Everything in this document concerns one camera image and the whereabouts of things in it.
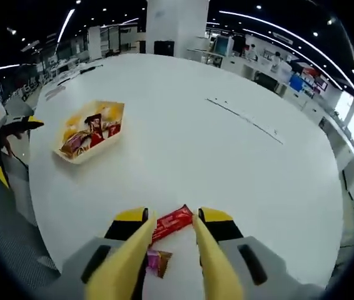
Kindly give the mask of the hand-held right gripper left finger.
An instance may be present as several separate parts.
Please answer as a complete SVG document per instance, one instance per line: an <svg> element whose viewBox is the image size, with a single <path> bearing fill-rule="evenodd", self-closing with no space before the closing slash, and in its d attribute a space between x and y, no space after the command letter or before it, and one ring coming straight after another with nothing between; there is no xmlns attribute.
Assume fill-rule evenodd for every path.
<svg viewBox="0 0 354 300"><path fill-rule="evenodd" d="M141 299L148 261L148 208L116 215L67 259L59 278L60 299Z"/></svg>

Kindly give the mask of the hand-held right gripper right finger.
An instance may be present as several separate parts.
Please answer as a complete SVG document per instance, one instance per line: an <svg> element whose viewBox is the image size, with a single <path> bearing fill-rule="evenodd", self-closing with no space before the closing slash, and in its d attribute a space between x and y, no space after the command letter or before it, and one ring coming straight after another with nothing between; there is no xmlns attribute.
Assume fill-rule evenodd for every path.
<svg viewBox="0 0 354 300"><path fill-rule="evenodd" d="M320 287L290 276L281 257L223 211L199 208L197 245L206 299L320 298Z"/></svg>

